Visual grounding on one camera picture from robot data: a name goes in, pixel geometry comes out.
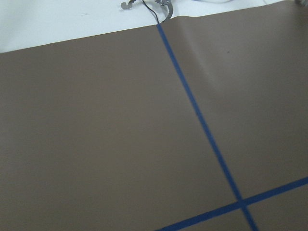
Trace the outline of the reacher grabber tool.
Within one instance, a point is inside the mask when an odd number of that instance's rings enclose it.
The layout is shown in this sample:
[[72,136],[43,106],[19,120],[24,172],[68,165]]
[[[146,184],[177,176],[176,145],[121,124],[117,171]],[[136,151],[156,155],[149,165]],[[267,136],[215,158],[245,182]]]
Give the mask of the reacher grabber tool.
[[120,4],[122,10],[130,10],[134,5],[142,4],[155,18],[157,24],[169,21],[173,16],[171,0],[125,0]]

